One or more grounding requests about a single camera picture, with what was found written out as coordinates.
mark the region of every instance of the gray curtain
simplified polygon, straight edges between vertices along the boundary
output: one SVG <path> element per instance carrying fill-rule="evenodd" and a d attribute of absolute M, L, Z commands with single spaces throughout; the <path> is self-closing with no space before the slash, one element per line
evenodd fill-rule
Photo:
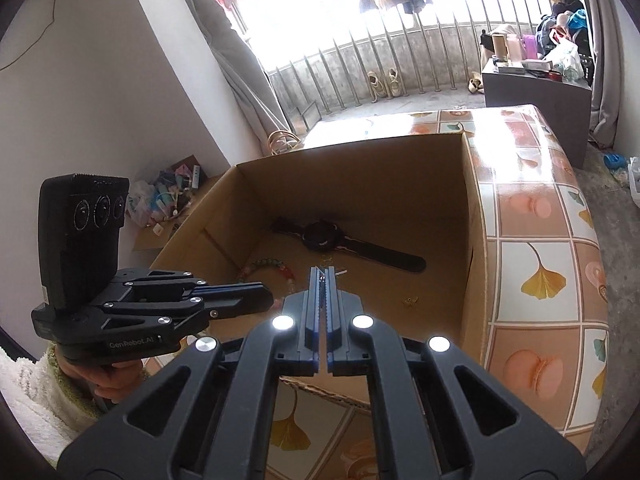
<path fill-rule="evenodd" d="M 613 146 L 616 138 L 622 56 L 618 18 L 612 0 L 584 0 L 589 17 L 591 43 L 595 58 L 591 98 L 591 136 L 603 148 Z"/>
<path fill-rule="evenodd" d="M 265 155 L 271 155 L 269 134 L 290 131 L 273 88 L 249 46 L 231 28 L 216 0 L 185 0 L 209 43 L 249 125 L 260 139 Z"/>

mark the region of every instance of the pink container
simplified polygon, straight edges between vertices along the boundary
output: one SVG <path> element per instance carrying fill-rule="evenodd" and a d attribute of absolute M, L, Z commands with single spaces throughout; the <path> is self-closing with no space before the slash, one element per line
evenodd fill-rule
<path fill-rule="evenodd" d="M 538 43 L 536 42 L 536 37 L 530 34 L 524 34 L 522 39 L 524 41 L 524 50 L 527 59 L 538 59 Z"/>

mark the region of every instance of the concrete floor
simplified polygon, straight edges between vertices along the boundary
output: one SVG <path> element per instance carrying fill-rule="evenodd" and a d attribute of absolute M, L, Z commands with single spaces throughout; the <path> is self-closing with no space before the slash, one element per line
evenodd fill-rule
<path fill-rule="evenodd" d="M 575 171 L 598 234 L 607 272 L 610 343 L 600 413 L 587 450 L 592 466 L 613 443 L 640 400 L 640 209 L 591 146 Z"/>
<path fill-rule="evenodd" d="M 403 112 L 451 110 L 456 107 L 484 108 L 484 94 L 471 94 L 467 88 L 459 86 L 457 90 L 442 89 L 440 92 L 428 91 L 407 97 L 380 98 L 377 103 L 363 102 L 357 107 L 352 104 L 346 110 L 325 115 L 322 120 L 338 121 Z"/>

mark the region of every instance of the wall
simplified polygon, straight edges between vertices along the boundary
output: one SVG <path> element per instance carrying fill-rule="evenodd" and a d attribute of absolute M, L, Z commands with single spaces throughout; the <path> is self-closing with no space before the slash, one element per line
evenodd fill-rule
<path fill-rule="evenodd" d="M 40 35 L 52 1 L 25 2 L 0 43 L 0 66 Z M 145 14 L 161 1 L 57 0 L 42 40 L 0 72 L 0 324 L 36 356 L 46 346 L 30 321 L 42 301 L 36 226 L 45 178 L 152 178 L 192 153 L 219 174 L 260 156 L 186 4 L 166 0 L 177 10 L 162 8 L 164 22 Z M 130 251 L 135 234 L 130 224 L 121 233 L 121 266 L 148 263 Z"/>
<path fill-rule="evenodd" d="M 620 0 L 613 0 L 620 24 L 622 54 L 622 95 L 620 114 L 618 116 L 618 132 L 614 149 L 625 156 L 640 155 L 640 32 L 634 25 L 629 13 Z"/>

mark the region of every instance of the wire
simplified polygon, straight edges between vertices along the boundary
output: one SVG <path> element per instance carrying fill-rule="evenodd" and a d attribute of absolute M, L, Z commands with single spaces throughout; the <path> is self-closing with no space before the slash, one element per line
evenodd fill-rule
<path fill-rule="evenodd" d="M 53 8 L 51 9 L 51 21 L 49 22 L 49 25 L 47 25 L 44 30 L 42 31 L 42 33 L 39 35 L 38 39 L 36 41 L 34 41 L 33 43 L 31 43 L 28 47 L 27 50 L 25 50 L 22 54 L 20 54 L 20 56 L 18 56 L 17 58 L 15 58 L 11 63 L 9 63 L 8 65 L 3 66 L 2 68 L 0 68 L 0 72 L 2 72 L 2 70 L 5 70 L 7 68 L 9 68 L 12 64 L 18 62 L 20 60 L 20 58 L 22 56 L 24 56 L 28 51 L 31 50 L 31 47 L 34 46 L 36 43 L 38 43 L 42 37 L 44 36 L 44 33 L 47 31 L 47 29 L 53 25 L 56 22 L 56 0 L 53 0 Z"/>

